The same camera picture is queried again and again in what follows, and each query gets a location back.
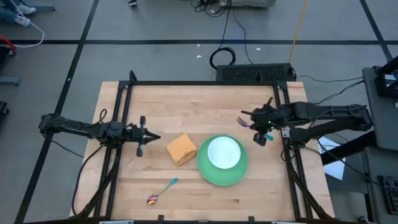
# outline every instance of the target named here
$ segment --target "shoe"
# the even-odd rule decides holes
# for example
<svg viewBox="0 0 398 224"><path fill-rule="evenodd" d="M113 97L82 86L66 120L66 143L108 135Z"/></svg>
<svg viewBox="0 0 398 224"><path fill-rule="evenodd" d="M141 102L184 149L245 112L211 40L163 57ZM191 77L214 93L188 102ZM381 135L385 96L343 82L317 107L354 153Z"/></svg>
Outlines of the shoe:
<svg viewBox="0 0 398 224"><path fill-rule="evenodd" d="M23 13L23 15L29 15L29 14L33 14L36 12L36 8L33 7L27 7L24 4L20 4L18 6L18 9L21 11L21 13Z"/></svg>
<svg viewBox="0 0 398 224"><path fill-rule="evenodd" d="M137 0L129 0L129 6L136 6Z"/></svg>
<svg viewBox="0 0 398 224"><path fill-rule="evenodd" d="M27 19L27 18L22 17L22 16L17 16L14 19L14 22L18 23L19 25L21 25L23 27L29 27L29 25L30 25L30 19Z"/></svg>

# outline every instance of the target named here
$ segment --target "white bowl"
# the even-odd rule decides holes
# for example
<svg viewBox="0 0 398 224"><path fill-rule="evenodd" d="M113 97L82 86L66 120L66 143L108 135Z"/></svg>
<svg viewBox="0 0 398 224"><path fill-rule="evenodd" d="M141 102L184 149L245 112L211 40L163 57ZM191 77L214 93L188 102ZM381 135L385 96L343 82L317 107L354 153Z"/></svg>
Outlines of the white bowl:
<svg viewBox="0 0 398 224"><path fill-rule="evenodd" d="M234 139L222 136L210 142L207 155L214 166L229 169L239 162L241 149Z"/></svg>

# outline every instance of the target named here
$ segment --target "wooden table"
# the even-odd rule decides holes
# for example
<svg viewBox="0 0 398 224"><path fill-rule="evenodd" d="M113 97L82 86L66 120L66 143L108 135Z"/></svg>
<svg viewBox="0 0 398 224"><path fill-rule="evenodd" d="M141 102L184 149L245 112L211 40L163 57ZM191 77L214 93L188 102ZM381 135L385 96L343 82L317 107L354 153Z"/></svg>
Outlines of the wooden table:
<svg viewBox="0 0 398 224"><path fill-rule="evenodd" d="M108 110L105 121L111 119L117 86L117 82L102 84L94 122L103 108ZM288 83L288 86L291 102L307 100L303 83ZM280 159L280 132L273 131L271 135L275 139L261 147L252 140L255 132L236 122L237 116L249 121L240 111L261 107L274 96L273 92L271 86L133 86L127 122L138 123L140 115L145 115L148 130L162 138L146 145L141 158L136 157L136 143L124 144L112 219L156 220L158 215L164 215L165 220L246 221L248 216L255 216L256 221L295 220L286 166ZM219 187L200 175L196 159L176 167L166 145L183 133L188 133L198 147L215 134L229 134L239 139L249 156L244 179L229 187ZM98 146L96 140L89 140L85 159ZM310 141L307 146L317 149L315 141ZM77 211L98 188L104 152L102 149L91 158L82 172L76 196ZM302 149L302 161L309 191L333 216L320 156ZM179 181L163 193L155 205L147 205L147 198L163 189L174 177ZM298 196L304 217L299 189ZM106 193L101 214L104 214L107 198Z"/></svg>

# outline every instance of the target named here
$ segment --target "white paper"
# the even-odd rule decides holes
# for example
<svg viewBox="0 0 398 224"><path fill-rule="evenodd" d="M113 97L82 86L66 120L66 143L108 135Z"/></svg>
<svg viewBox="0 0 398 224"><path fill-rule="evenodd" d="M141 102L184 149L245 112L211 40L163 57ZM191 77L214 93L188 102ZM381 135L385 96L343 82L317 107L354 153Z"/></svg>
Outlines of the white paper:
<svg viewBox="0 0 398 224"><path fill-rule="evenodd" d="M340 146L339 144L337 144L334 141L329 140L325 137L320 138L319 142L324 146L324 148L327 151L329 151L330 149L333 149L337 146ZM319 144L318 144L318 150L321 154L325 153ZM336 162L332 162L331 164L323 166L323 170L325 171L326 174L328 174L336 179L343 180L344 166L345 165L341 161L336 161Z"/></svg>

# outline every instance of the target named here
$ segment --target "gray floor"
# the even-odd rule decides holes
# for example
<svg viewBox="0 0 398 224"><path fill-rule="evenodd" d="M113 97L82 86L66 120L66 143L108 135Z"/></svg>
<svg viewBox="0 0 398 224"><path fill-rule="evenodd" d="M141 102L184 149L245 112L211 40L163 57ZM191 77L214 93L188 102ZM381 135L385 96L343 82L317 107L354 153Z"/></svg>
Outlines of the gray floor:
<svg viewBox="0 0 398 224"><path fill-rule="evenodd" d="M38 13L32 21L45 32L46 40L79 40L94 0L44 0L52 2L55 12ZM189 1L143 0L131 9L126 0L99 0L88 33L88 40L213 40L221 39L226 14L210 18L195 13ZM304 0L278 0L276 7L235 9L236 16L248 32L250 40L292 40ZM367 0L374 19L385 40L398 40L395 0ZM37 40L40 32L0 21L0 34L13 40ZM229 18L226 39L242 39L243 32ZM377 40L360 1L310 0L300 40ZM0 100L9 103L10 114L0 132L0 217L12 223L39 155L43 137L37 126L40 115L52 113L57 104L65 77L75 55L76 44L43 44L20 49L1 68L1 75L22 78L19 87L1 86ZM62 115L90 122L101 82L125 80L133 69L139 80L214 80L215 71L209 66L211 53L218 44L134 44L85 45L80 55ZM226 45L236 51L237 64L249 63L244 45ZM389 45L393 56L398 46ZM282 63L289 59L290 45L249 44L248 52L254 63ZM229 55L220 53L215 64L226 64ZM379 45L297 45L293 66L298 75L310 75L322 80L353 78L363 67L382 65L386 57ZM316 102L336 93L349 82L317 83L301 78L308 100ZM328 101L330 105L367 104L363 85L348 90ZM360 135L340 132L353 139ZM337 136L332 140L343 142ZM83 154L86 139L67 134L55 137L66 147ZM361 163L358 157L351 159ZM81 159L52 145L40 176L26 221L67 218L73 188ZM354 174L346 170L345 176ZM328 179L331 189L346 185ZM355 208L362 197L342 191L331 191L336 216L354 221L366 211Z"/></svg>

